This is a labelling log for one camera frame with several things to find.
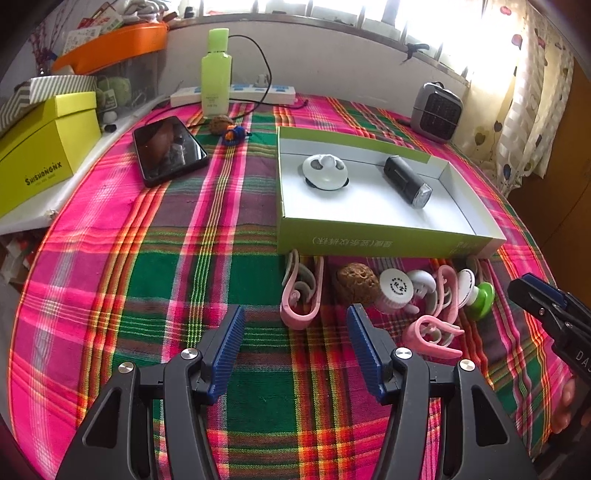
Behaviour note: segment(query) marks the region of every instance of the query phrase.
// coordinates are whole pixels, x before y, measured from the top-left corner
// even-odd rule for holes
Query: white bottle cap
[[[381,273],[379,287],[381,293],[374,305],[380,312],[386,314],[403,308],[414,295],[410,278],[396,268],[389,268]]]
[[[472,305],[478,296],[478,289],[476,288],[476,277],[472,270],[465,268],[460,270],[457,274],[457,298],[458,308],[464,305]]]

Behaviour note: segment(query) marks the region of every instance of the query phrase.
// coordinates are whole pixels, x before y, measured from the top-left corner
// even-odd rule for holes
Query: lotion bottle
[[[227,115],[230,105],[232,57],[228,50],[227,28],[212,28],[207,55],[201,59],[201,103],[203,116]]]

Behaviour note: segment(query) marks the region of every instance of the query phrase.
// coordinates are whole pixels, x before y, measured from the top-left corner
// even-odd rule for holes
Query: space heater
[[[426,83],[414,102],[410,127],[435,142],[451,140],[462,114],[462,101],[441,82]]]

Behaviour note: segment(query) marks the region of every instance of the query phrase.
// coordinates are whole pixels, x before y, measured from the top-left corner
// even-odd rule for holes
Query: yellow box
[[[0,216],[71,177],[100,138],[94,92],[57,95],[0,138]]]

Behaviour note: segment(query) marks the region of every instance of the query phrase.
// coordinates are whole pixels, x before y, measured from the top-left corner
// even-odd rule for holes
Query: orange container
[[[101,35],[59,57],[53,72],[70,65],[77,75],[87,75],[144,53],[166,48],[168,25],[129,25]]]

